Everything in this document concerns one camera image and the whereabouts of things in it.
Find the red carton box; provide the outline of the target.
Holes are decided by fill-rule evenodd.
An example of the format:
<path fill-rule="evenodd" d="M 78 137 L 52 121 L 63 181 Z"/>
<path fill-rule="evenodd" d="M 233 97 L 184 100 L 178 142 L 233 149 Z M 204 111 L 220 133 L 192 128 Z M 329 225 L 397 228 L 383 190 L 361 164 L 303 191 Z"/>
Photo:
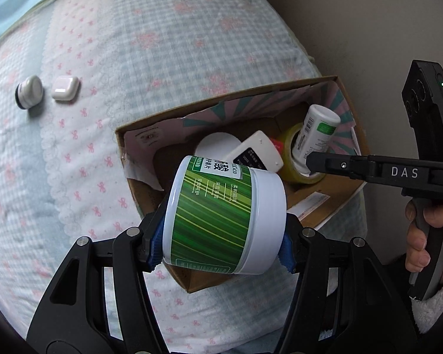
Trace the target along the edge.
<path fill-rule="evenodd" d="M 284 144 L 275 138 L 271 138 L 270 141 L 273 143 L 276 150 L 278 150 L 278 152 L 281 153 L 284 148 Z"/>

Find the cardboard box pink lining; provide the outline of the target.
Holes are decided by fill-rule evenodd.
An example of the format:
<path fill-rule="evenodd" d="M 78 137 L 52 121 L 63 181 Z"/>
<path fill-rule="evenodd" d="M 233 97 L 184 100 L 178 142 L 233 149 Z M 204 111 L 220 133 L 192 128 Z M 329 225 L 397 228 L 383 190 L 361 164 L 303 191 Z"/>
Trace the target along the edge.
<path fill-rule="evenodd" d="M 361 155 L 368 146 L 351 100 L 336 76 L 289 81 L 198 101 L 120 127 L 117 143 L 140 213 L 153 212 L 170 190 L 182 158 L 195 154 L 277 173 L 287 205 L 301 222 L 321 227 L 362 190 L 362 182 L 302 172 L 292 148 L 317 104 L 340 124 L 329 150 Z"/>

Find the white earbuds case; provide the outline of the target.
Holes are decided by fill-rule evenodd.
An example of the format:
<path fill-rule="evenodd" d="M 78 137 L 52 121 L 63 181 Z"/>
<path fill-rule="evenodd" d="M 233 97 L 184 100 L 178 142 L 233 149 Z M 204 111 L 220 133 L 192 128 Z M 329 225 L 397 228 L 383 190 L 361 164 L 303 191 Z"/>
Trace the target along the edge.
<path fill-rule="evenodd" d="M 71 101 L 75 98 L 80 80 L 74 76 L 59 76 L 53 83 L 51 96 L 55 101 Z"/>

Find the light blue fuzzy towel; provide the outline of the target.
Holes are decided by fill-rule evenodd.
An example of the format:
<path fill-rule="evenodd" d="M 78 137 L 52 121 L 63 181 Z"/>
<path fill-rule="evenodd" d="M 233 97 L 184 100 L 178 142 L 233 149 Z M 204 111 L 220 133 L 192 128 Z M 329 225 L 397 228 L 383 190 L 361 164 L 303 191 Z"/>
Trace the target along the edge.
<path fill-rule="evenodd" d="M 443 315 L 443 287 L 426 301 L 412 300 L 411 309 L 418 331 L 420 333 L 430 331 Z"/>

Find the white pill bottle green label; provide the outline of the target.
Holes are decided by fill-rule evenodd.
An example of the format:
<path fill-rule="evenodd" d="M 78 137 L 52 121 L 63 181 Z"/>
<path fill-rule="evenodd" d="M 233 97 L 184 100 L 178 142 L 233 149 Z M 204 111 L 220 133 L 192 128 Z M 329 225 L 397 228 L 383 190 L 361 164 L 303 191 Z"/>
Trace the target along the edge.
<path fill-rule="evenodd" d="M 330 139 L 341 123 L 340 117 L 325 106 L 309 107 L 298 139 L 298 152 L 307 158 L 312 152 L 326 152 Z"/>

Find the yellow packing tape roll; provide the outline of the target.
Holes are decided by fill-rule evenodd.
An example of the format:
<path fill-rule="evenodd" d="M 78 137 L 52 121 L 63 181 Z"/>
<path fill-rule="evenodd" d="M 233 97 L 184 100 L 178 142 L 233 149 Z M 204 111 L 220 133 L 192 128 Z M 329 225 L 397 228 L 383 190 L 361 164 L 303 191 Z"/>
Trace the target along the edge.
<path fill-rule="evenodd" d="M 306 158 L 298 152 L 298 139 L 301 136 L 303 123 L 285 130 L 275 139 L 284 144 L 281 157 L 284 166 L 278 171 L 278 175 L 284 182 L 290 184 L 313 185 L 326 176 L 324 173 L 312 173 L 306 166 Z"/>

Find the green jar white lid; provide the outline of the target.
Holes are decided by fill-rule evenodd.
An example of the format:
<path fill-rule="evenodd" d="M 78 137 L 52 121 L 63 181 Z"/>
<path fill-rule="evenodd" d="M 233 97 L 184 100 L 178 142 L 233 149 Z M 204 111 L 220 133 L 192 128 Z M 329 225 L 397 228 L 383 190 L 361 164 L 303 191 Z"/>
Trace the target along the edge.
<path fill-rule="evenodd" d="M 207 273 L 260 275 L 277 258 L 286 216 L 276 173 L 187 156 L 165 212 L 164 261 Z"/>

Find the checkered floral bed quilt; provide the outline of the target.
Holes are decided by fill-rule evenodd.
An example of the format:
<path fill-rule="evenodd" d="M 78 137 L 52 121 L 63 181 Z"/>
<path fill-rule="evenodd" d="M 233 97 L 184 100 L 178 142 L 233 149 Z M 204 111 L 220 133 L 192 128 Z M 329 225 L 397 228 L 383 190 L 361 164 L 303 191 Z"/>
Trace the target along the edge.
<path fill-rule="evenodd" d="M 37 75 L 42 101 L 15 89 Z M 51 96 L 79 78 L 71 101 Z M 116 129 L 256 86 L 316 78 L 266 0 L 44 0 L 0 38 L 0 311 L 25 337 L 76 238 L 140 220 Z"/>

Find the white lidded round jar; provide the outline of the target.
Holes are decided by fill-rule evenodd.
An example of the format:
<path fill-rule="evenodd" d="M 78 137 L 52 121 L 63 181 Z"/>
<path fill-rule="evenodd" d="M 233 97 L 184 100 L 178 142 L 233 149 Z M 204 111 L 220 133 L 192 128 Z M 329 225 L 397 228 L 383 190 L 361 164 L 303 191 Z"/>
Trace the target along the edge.
<path fill-rule="evenodd" d="M 194 156 L 223 160 L 242 142 L 229 133 L 216 132 L 205 136 L 195 148 Z"/>

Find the small black white jar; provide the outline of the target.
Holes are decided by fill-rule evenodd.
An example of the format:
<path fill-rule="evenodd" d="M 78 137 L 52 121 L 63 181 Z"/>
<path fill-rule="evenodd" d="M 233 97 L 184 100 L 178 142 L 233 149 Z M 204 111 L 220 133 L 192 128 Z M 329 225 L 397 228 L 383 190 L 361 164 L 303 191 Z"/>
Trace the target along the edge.
<path fill-rule="evenodd" d="M 15 89 L 15 100 L 20 109 L 28 110 L 37 106 L 43 97 L 44 87 L 37 75 L 26 78 Z"/>

